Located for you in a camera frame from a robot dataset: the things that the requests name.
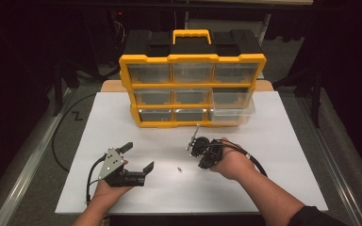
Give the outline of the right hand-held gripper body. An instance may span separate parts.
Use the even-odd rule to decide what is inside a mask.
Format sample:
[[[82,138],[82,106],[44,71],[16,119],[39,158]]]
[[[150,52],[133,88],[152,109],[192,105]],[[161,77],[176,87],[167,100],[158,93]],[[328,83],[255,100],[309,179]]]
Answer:
[[[197,125],[197,128],[188,144],[187,150],[190,152],[192,151],[192,141],[194,139],[198,138],[196,135],[199,131],[199,128],[200,128],[200,125]],[[199,155],[199,156],[201,156],[202,158],[205,157],[207,159],[210,159],[212,161],[212,167],[213,167],[222,159],[222,147],[223,147],[223,144],[220,141],[218,141],[217,139],[212,139],[212,140],[208,139],[208,144],[206,145],[205,151],[203,152],[202,155]]]

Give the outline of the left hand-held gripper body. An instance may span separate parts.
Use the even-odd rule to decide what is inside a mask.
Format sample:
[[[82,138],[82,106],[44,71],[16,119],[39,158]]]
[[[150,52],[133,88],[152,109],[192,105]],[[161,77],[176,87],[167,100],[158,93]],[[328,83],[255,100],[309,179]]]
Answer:
[[[109,149],[98,179],[105,181],[111,187],[144,186],[146,173],[129,171],[124,168],[123,153],[126,148]]]

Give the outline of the clear plastic drawer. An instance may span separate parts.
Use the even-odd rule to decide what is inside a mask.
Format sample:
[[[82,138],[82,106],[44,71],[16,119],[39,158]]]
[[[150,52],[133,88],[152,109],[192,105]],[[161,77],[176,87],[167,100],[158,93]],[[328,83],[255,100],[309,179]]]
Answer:
[[[208,119],[213,125],[238,126],[255,114],[249,88],[213,88]]]

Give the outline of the yellow black organizer cabinet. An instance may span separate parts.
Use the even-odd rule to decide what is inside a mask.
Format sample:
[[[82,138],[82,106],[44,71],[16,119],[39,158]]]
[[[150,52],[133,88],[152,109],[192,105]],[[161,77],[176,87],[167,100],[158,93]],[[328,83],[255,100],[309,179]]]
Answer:
[[[255,35],[250,30],[234,29],[228,32],[211,32],[205,29],[174,30],[173,32],[152,32],[132,30],[119,59],[120,77],[128,92],[132,86],[128,67],[130,65],[174,64],[174,63],[219,63],[257,65],[256,80],[264,69],[266,57]],[[139,127],[177,127],[194,125],[143,125],[136,121],[132,112],[134,101],[130,99],[130,113]]]

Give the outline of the person's right hand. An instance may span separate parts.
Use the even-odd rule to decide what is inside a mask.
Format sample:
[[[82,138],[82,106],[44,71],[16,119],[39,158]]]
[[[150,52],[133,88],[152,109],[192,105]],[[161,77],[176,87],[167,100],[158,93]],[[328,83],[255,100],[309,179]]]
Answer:
[[[240,182],[242,178],[251,173],[256,173],[253,162],[238,151],[239,145],[231,143],[227,138],[222,138],[225,147],[222,150],[222,159],[210,170],[218,172],[229,180]]]

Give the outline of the person's left hand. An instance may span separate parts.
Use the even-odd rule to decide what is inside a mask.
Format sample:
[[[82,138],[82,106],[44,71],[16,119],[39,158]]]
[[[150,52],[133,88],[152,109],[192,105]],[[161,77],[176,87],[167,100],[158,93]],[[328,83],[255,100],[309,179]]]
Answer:
[[[118,200],[132,189],[132,186],[112,187],[106,181],[100,181],[95,188],[95,192],[90,203],[98,203],[101,206],[111,207]]]

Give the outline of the group of clear drawers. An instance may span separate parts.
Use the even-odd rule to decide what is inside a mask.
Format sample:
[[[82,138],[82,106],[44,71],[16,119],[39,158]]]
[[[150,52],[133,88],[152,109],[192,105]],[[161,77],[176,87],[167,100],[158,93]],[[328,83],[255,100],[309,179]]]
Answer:
[[[136,121],[147,126],[213,125],[208,119],[213,88],[255,89],[257,65],[174,63],[130,65]]]

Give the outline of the black sleeve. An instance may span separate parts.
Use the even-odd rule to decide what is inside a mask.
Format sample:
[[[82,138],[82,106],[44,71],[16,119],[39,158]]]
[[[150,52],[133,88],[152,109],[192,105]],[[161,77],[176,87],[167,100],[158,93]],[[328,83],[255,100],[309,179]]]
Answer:
[[[288,226],[348,226],[321,212],[316,206],[304,206],[289,221]]]

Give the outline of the pale grey box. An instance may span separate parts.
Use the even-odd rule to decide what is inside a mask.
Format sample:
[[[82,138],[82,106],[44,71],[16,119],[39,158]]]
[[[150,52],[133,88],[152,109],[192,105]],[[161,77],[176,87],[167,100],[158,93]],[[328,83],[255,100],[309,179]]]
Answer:
[[[222,21],[222,20],[204,20],[189,19],[185,22],[187,29],[208,29],[211,31],[229,31],[232,29],[251,29],[255,33],[262,28],[262,22],[243,22],[243,21]]]

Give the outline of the aluminium floor rail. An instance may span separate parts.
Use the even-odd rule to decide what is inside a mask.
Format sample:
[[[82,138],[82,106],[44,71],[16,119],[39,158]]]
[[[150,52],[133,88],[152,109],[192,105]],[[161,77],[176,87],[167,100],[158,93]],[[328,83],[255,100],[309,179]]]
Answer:
[[[58,128],[59,122],[62,120],[64,111],[69,106],[70,101],[74,97],[74,89],[66,89],[63,93],[63,107],[56,115],[51,114],[43,126],[41,138],[32,147],[25,165],[22,167],[16,178],[10,192],[6,196],[5,201],[0,207],[0,226],[8,226],[10,220],[14,216],[15,211],[20,205],[26,191],[28,190],[32,179],[42,161],[43,155],[53,137],[54,132]]]
[[[349,220],[353,226],[362,226],[362,212],[359,209],[354,194],[347,184],[341,170],[339,169],[335,158],[326,144],[321,130],[311,120],[310,106],[305,98],[297,98],[297,103],[304,112],[305,119],[310,126],[311,131],[320,146],[320,153],[327,171],[333,181],[337,194],[344,205],[344,209],[349,215]]]

